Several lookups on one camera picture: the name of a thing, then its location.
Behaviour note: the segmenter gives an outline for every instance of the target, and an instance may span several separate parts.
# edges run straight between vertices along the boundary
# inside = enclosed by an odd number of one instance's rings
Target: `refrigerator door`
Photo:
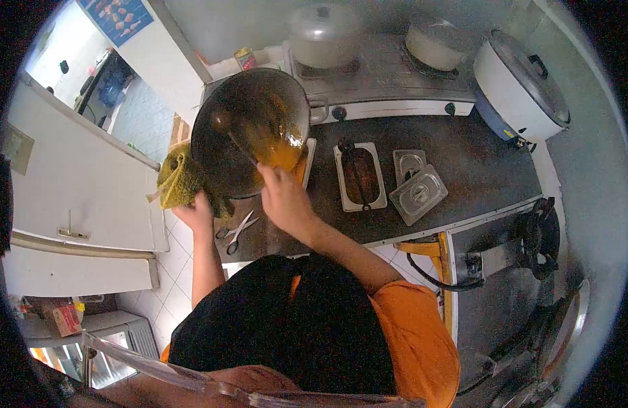
[[[102,338],[130,349],[130,338],[125,331],[103,336]],[[75,380],[82,381],[81,365],[83,354],[79,343],[69,343],[55,347],[30,348],[29,350],[33,357],[49,367],[55,368]],[[135,369],[98,351],[92,364],[92,387],[96,389],[104,388],[135,373],[137,373]]]

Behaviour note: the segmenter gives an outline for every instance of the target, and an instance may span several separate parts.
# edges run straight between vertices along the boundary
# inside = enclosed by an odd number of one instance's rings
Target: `tin can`
[[[237,62],[242,70],[249,70],[257,67],[257,61],[255,61],[255,56],[253,55],[253,50],[251,48],[244,47],[237,50],[233,55],[237,59]]]

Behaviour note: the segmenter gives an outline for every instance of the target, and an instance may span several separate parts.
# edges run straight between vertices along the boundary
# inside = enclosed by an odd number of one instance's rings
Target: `poster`
[[[77,1],[117,47],[153,22],[142,0]]]

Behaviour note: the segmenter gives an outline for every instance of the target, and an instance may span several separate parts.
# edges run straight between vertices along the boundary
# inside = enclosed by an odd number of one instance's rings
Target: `orange shirt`
[[[292,296],[299,283],[296,276]],[[439,316],[436,295],[425,286],[395,281],[370,300],[389,347],[398,395],[424,398],[429,408],[451,406],[459,388],[459,354]]]

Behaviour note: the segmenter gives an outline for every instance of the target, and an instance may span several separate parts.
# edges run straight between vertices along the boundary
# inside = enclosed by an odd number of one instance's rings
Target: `hand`
[[[208,196],[203,190],[196,193],[194,202],[187,206],[179,206],[172,209],[176,217],[187,224],[194,233],[194,240],[214,240],[214,215]]]
[[[278,228],[306,244],[318,217],[311,209],[302,184],[281,167],[271,168],[258,163],[257,170],[264,177],[264,212]]]

